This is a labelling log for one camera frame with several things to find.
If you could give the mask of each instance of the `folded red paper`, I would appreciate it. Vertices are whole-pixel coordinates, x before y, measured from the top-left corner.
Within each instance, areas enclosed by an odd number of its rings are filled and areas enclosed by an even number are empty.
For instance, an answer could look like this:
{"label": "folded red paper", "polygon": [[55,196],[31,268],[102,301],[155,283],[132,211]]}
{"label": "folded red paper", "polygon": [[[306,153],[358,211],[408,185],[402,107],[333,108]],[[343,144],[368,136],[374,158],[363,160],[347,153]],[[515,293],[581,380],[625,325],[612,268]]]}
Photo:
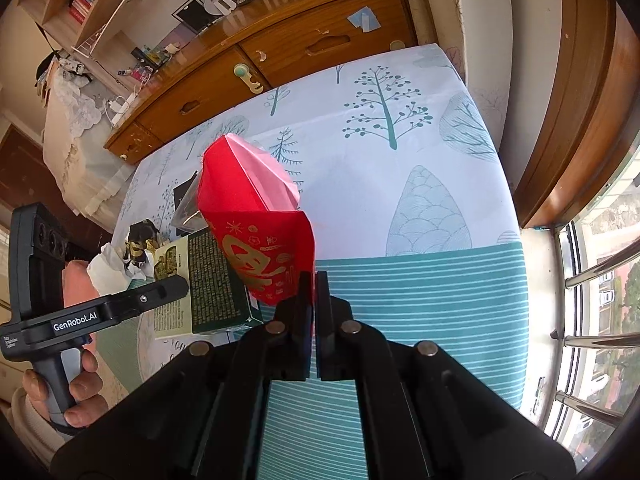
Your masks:
{"label": "folded red paper", "polygon": [[297,292],[314,270],[314,236],[287,172],[269,153],[226,134],[204,153],[198,208],[244,284],[266,304]]}

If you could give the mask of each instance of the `lace cloth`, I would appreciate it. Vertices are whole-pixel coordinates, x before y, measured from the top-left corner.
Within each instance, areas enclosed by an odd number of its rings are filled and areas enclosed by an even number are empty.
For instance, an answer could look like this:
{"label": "lace cloth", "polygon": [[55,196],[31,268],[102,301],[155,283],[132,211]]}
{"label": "lace cloth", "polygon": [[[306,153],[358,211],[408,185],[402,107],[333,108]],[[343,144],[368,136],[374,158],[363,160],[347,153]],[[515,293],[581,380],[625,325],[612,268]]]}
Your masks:
{"label": "lace cloth", "polygon": [[96,105],[114,95],[98,80],[64,80],[61,72],[49,95],[44,162],[71,210],[112,232],[135,169],[103,148],[111,125]]}

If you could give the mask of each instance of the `finger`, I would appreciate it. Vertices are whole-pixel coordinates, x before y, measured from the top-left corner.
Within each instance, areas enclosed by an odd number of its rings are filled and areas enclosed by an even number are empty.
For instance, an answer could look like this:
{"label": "finger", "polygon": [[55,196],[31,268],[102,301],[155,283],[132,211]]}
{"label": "finger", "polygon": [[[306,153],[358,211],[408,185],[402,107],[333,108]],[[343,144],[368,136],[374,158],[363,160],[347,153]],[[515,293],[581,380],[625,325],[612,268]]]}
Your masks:
{"label": "finger", "polygon": [[22,375],[22,387],[31,400],[47,400],[49,390],[47,383],[30,368]]}
{"label": "finger", "polygon": [[98,418],[103,416],[109,409],[107,401],[103,396],[96,395],[90,399],[78,402],[65,412],[66,421],[74,428],[84,428],[93,424]]}
{"label": "finger", "polygon": [[87,400],[99,394],[101,389],[102,379],[100,376],[87,371],[80,372],[80,375],[69,384],[69,391],[77,401]]}
{"label": "finger", "polygon": [[82,361],[82,369],[83,370],[86,370],[87,372],[97,372],[98,371],[98,359],[96,359],[95,355],[93,355],[88,350],[83,350],[82,351],[81,361]]}

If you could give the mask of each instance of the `picture frame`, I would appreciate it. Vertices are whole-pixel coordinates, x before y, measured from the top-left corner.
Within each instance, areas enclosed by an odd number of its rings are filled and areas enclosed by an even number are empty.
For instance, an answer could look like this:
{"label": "picture frame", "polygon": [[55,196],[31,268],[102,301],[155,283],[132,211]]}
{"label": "picture frame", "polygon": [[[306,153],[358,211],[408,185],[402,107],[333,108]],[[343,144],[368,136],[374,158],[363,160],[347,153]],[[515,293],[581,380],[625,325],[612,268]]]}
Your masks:
{"label": "picture frame", "polygon": [[205,10],[202,0],[187,0],[171,15],[195,34],[201,33],[217,19]]}

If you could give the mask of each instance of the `white sleeve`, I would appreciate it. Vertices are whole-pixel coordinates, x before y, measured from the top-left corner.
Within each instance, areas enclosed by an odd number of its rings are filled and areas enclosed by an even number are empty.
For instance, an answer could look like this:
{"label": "white sleeve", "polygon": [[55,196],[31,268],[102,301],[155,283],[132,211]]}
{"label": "white sleeve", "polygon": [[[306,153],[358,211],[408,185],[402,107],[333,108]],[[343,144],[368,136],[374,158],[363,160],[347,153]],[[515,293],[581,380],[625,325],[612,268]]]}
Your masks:
{"label": "white sleeve", "polygon": [[15,391],[7,419],[22,443],[47,466],[64,439],[35,410],[23,388]]}

